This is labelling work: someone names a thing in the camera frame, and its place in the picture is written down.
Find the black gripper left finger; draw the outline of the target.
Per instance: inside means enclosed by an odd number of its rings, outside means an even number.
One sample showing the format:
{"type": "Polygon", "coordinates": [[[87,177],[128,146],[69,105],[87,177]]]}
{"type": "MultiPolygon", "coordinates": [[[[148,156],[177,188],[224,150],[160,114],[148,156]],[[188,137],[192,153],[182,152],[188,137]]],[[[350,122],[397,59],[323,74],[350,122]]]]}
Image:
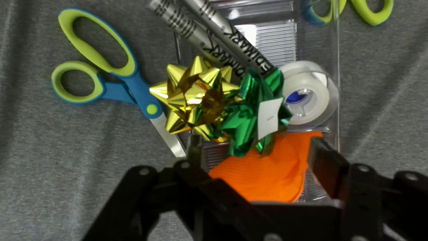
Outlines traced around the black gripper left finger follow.
{"type": "Polygon", "coordinates": [[[83,241],[147,241],[159,217],[175,212],[194,241],[263,241],[266,217],[224,181],[200,168],[202,139],[192,135],[187,158],[156,172],[131,168],[83,241]]]}

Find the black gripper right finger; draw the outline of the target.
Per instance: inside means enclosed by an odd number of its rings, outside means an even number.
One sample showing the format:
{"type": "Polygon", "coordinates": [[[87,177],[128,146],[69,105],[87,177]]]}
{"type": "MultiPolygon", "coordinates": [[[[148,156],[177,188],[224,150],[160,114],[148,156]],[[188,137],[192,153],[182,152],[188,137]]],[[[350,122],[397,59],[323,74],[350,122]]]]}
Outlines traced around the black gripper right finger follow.
{"type": "Polygon", "coordinates": [[[391,178],[365,164],[349,164],[323,138],[310,141],[315,180],[342,206],[342,241],[393,241],[387,226],[406,241],[428,241],[428,177],[400,170],[391,178]]]}

